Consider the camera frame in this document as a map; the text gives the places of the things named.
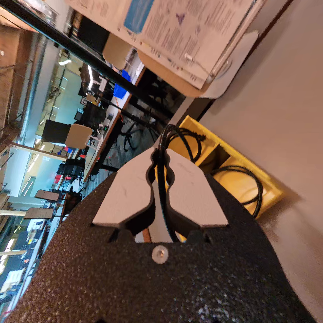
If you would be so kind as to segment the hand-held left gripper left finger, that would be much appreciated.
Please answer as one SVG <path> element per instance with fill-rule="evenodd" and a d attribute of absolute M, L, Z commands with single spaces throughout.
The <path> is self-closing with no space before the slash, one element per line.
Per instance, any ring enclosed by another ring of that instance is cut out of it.
<path fill-rule="evenodd" d="M 155 219 L 152 183 L 158 150 L 149 148 L 131 159 L 116 173 L 92 223 L 118 230 L 129 230 L 133 236 L 149 227 Z"/>

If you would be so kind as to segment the long wooden desk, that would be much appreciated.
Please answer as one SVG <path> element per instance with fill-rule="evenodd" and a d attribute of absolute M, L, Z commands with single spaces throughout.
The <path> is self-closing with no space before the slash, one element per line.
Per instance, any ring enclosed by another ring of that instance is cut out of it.
<path fill-rule="evenodd" d="M 106 116 L 108 117 L 109 114 L 112 114 L 113 117 L 111 120 L 105 119 L 103 126 L 107 127 L 107 131 L 103 131 L 102 134 L 98 134 L 98 136 L 96 136 L 93 141 L 91 141 L 91 145 L 88 147 L 82 178 L 83 183 L 88 180 L 97 162 L 104 161 L 105 157 L 103 157 L 103 150 L 107 146 L 108 139 L 109 137 L 111 137 L 113 129 L 116 128 L 118 122 L 121 121 L 120 115 L 125 111 L 125 108 L 127 107 L 127 104 L 129 103 L 131 97 L 132 95 L 129 92 L 126 92 L 123 99 L 119 99 L 113 96 L 112 103 L 108 104 Z"/>

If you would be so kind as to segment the black office chair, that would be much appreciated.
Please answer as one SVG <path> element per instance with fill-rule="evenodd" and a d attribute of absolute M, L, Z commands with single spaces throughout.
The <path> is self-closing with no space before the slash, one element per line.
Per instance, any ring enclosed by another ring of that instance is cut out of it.
<path fill-rule="evenodd" d="M 123 150 L 125 152 L 127 152 L 129 150 L 129 149 L 126 148 L 127 143 L 129 144 L 129 147 L 130 147 L 131 150 L 135 151 L 137 149 L 137 147 L 132 146 L 132 143 L 131 143 L 132 135 L 135 134 L 135 133 L 138 133 L 138 132 L 142 133 L 143 130 L 141 128 L 133 129 L 136 126 L 138 126 L 138 124 L 134 122 L 126 132 L 121 132 L 120 133 L 124 137 Z"/>

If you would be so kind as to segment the printed paper sign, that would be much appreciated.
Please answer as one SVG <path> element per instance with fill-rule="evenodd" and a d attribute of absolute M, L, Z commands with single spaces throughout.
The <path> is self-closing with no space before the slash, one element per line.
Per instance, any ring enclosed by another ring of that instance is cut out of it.
<path fill-rule="evenodd" d="M 207 79 L 207 82 L 200 90 L 167 70 L 146 54 L 137 50 L 139 58 L 147 69 L 159 76 L 162 80 L 167 82 L 183 95 L 193 98 L 204 97 L 216 99 L 226 91 L 228 85 L 234 78 L 238 69 L 242 65 L 242 62 L 258 38 L 259 33 L 257 30 L 249 33 L 246 31 L 258 12 L 261 10 L 263 4 L 264 1 L 256 1 L 256 9 L 252 9 L 246 22 L 238 30 L 237 35 L 234 37 L 233 41 L 230 42 L 219 61 L 216 63 L 210 78 Z"/>

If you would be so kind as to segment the printed paper sheets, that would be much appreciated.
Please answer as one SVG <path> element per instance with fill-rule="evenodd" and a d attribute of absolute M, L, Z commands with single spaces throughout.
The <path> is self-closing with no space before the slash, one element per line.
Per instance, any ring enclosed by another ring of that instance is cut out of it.
<path fill-rule="evenodd" d="M 250 0 L 66 3 L 199 90 L 256 9 L 256 1 Z"/>

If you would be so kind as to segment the black monitor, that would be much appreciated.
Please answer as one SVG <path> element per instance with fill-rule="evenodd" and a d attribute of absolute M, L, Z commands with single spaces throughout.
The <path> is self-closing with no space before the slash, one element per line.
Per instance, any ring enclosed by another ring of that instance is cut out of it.
<path fill-rule="evenodd" d="M 65 144 L 71 124 L 46 120 L 41 140 L 53 144 Z"/>

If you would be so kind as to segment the silver ventilation duct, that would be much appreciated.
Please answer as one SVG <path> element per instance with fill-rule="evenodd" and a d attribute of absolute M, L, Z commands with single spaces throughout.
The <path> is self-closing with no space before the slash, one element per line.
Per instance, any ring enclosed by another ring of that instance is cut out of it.
<path fill-rule="evenodd" d="M 35 94 L 36 94 L 38 81 L 41 73 L 47 41 L 48 39 L 44 35 L 38 34 L 36 48 L 35 48 L 32 66 L 30 70 L 30 76 L 29 76 L 27 90 L 26 90 L 26 97 L 25 97 L 22 115 L 21 115 L 20 132 L 17 137 L 18 143 L 24 142 L 26 137 L 26 131 L 27 131 L 27 127 L 31 116 L 31 109 L 33 107 L 33 103 L 35 99 Z"/>

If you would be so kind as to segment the yellow plastic bin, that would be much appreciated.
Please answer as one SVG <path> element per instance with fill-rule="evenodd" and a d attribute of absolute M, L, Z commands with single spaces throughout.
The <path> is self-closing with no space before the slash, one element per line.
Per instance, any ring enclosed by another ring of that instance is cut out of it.
<path fill-rule="evenodd" d="M 258 188 L 261 183 L 262 200 L 258 213 L 254 215 L 256 219 L 283 199 L 284 191 L 270 175 L 198 121 L 186 116 L 180 128 L 189 130 L 202 140 L 198 143 L 196 138 L 186 133 L 184 136 L 191 153 L 179 137 L 171 140 L 169 149 L 188 160 L 190 155 L 198 157 L 196 166 L 204 173 L 212 174 L 252 215 L 260 203 Z"/>

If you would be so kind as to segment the blue plastic bin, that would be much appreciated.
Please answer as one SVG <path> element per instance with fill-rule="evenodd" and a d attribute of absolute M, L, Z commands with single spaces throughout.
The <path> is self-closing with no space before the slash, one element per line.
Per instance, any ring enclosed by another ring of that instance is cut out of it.
<path fill-rule="evenodd" d="M 126 79 L 129 82 L 131 82 L 130 75 L 129 75 L 129 73 L 126 70 L 123 69 L 121 75 L 122 75 L 122 77 L 124 79 Z M 118 84 L 115 84 L 114 92 L 113 92 L 113 96 L 114 97 L 119 98 L 119 99 L 123 99 L 124 96 L 126 95 L 126 93 L 127 93 L 127 91 L 123 87 L 121 87 Z"/>

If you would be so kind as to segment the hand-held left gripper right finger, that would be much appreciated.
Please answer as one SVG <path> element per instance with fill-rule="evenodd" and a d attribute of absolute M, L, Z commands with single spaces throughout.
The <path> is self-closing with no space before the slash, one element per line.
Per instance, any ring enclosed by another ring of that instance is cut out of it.
<path fill-rule="evenodd" d="M 168 191 L 166 210 L 176 232 L 228 226 L 228 220 L 204 172 L 171 149 L 165 152 Z"/>

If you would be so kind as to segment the braided usb cable teal plugs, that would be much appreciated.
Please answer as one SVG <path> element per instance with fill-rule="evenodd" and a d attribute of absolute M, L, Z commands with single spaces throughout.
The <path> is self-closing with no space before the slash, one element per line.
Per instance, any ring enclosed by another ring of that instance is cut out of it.
<path fill-rule="evenodd" d="M 252 213 L 252 216 L 254 219 L 257 218 L 257 216 L 259 215 L 259 212 L 261 210 L 261 206 L 262 206 L 262 202 L 263 202 L 263 192 L 264 192 L 264 187 L 263 184 L 261 183 L 261 181 L 258 179 L 258 177 L 251 172 L 249 169 L 247 169 L 246 167 L 240 166 L 240 165 L 228 165 L 228 166 L 222 166 L 220 168 L 214 169 L 210 172 L 210 175 L 214 176 L 220 172 L 239 172 L 239 173 L 243 173 L 249 177 L 252 177 L 257 185 L 257 195 L 248 200 L 245 201 L 243 203 L 240 203 L 243 206 L 246 205 L 250 205 L 254 202 L 256 202 L 256 207 L 254 212 Z"/>

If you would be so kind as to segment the black metal frame bar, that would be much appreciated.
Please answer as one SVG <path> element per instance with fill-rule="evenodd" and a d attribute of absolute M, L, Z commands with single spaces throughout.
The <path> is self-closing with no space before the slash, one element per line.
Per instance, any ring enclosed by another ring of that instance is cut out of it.
<path fill-rule="evenodd" d="M 46 38 L 59 44 L 64 49 L 70 51 L 73 55 L 78 57 L 84 63 L 93 67 L 96 71 L 109 78 L 115 84 L 120 85 L 123 89 L 129 92 L 131 95 L 137 97 L 145 104 L 159 111 L 161 114 L 171 119 L 173 113 L 167 110 L 162 104 L 152 99 L 148 94 L 136 87 L 134 84 L 127 81 L 113 69 L 108 67 L 100 58 L 91 53 L 89 50 L 81 46 L 78 42 L 69 38 L 67 35 L 60 32 L 56 27 L 46 22 L 39 15 L 32 12 L 25 5 L 18 1 L 1 0 L 0 5 L 15 17 L 21 19 L 24 23 L 40 32 Z"/>

